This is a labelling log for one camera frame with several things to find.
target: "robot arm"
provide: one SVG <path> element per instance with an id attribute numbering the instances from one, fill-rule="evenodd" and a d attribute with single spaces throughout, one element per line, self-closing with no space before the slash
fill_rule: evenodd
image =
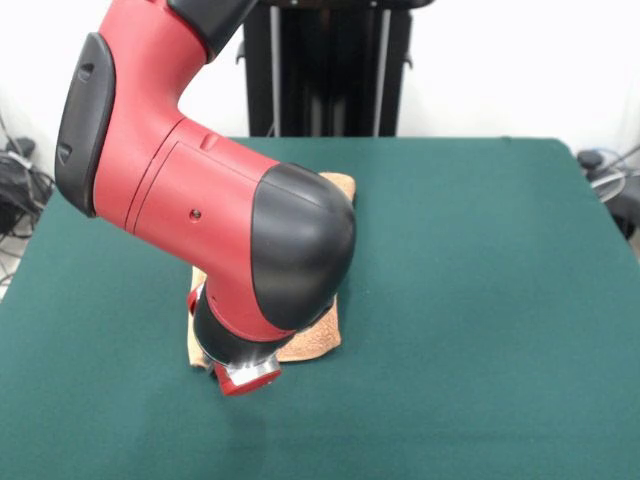
<path id="1" fill-rule="evenodd" d="M 56 147 L 61 193 L 207 272 L 194 331 L 223 392 L 279 374 L 275 351 L 330 306 L 353 255 L 351 203 L 182 115 L 178 100 L 256 0 L 114 0 L 90 34 Z"/>

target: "black stand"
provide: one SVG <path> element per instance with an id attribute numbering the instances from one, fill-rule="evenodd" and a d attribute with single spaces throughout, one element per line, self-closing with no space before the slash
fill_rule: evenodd
<path id="1" fill-rule="evenodd" d="M 244 24 L 252 136 L 394 136 L 410 8 L 263 0 Z"/>

